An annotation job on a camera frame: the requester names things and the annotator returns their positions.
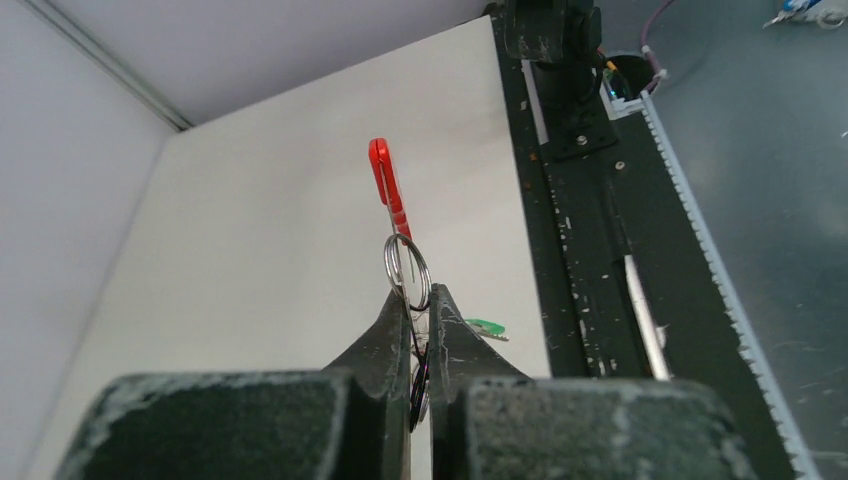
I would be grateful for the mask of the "metal keyring holder red handle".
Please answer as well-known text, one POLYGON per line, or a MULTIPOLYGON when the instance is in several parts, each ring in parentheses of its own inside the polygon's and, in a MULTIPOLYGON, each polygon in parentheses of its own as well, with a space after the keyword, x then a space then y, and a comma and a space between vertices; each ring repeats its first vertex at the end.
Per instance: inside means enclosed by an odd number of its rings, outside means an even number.
POLYGON ((388 212, 392 233, 383 248, 385 270, 392 290, 404 305, 411 327, 411 352, 416 360, 411 374, 410 430, 424 420, 429 406, 428 319, 433 283, 426 261, 412 238, 398 175, 386 139, 369 142, 368 156, 380 201, 388 212))

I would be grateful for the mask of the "green tag key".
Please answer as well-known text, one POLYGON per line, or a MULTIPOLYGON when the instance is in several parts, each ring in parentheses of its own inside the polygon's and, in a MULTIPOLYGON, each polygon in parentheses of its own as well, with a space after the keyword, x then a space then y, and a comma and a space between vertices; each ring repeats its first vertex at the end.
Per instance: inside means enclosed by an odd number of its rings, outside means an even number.
POLYGON ((477 318, 466 319, 465 323, 482 337, 503 342, 509 341, 509 337, 506 335, 506 328, 503 325, 477 318))

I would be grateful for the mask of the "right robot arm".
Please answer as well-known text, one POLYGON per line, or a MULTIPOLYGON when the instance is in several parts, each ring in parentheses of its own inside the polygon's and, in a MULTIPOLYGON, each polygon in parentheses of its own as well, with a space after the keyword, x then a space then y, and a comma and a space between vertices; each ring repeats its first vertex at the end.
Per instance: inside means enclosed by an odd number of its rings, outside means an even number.
POLYGON ((565 108, 597 94, 602 13, 594 1, 507 1, 504 21, 507 53, 530 63, 542 104, 565 108))

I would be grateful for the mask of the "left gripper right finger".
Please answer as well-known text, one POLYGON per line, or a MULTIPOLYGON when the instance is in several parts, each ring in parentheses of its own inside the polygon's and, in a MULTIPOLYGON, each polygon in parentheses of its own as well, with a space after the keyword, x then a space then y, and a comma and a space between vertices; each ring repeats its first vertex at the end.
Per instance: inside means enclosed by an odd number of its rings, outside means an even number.
POLYGON ((752 479, 729 409, 705 386, 533 379, 463 319, 449 289, 429 308, 437 479, 752 479))

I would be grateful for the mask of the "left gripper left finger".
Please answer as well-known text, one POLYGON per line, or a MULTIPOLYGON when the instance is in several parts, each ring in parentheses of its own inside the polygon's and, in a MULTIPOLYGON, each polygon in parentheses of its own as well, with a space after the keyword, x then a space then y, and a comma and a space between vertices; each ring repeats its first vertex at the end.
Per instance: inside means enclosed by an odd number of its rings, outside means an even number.
POLYGON ((406 479, 411 340, 390 293, 326 367, 179 372, 111 381, 59 479, 406 479))

